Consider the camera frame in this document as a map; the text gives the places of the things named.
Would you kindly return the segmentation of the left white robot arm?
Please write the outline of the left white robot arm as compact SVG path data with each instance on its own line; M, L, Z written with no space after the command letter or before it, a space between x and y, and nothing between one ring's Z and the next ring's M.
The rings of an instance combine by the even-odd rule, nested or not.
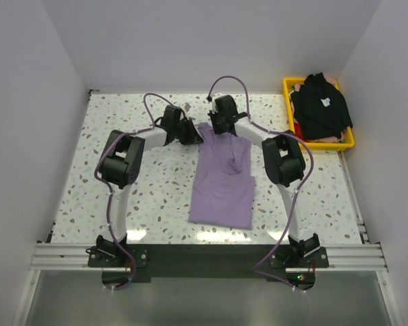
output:
M136 132L113 130L94 172L95 179L109 189L106 209L107 229L96 239L96 247L111 266L127 259L126 214L132 184L139 176L143 153L177 140L182 145L203 143L192 120L179 107L168 105L153 127Z

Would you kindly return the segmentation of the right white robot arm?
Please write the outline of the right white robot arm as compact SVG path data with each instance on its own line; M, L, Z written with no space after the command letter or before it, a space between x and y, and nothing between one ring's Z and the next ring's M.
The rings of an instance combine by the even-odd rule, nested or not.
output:
M238 112L233 97L226 95L213 99L207 97L212 108L209 117L216 134L230 133L242 137L262 149L265 172L282 196L288 222L287 230L290 261L298 266L306 266L313 259L313 250L320 246L319 237L310 227L303 225L304 214L297 203L301 188L313 172L306 168L301 147L306 144L289 130L278 132L267 130L253 120L246 112Z

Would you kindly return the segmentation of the purple t-shirt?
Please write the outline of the purple t-shirt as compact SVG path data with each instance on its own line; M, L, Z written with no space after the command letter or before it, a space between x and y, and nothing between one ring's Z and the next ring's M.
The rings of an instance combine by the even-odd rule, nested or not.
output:
M188 221L251 230L256 185L251 172L251 142L230 133L215 134L207 123L200 123L198 132L203 143Z

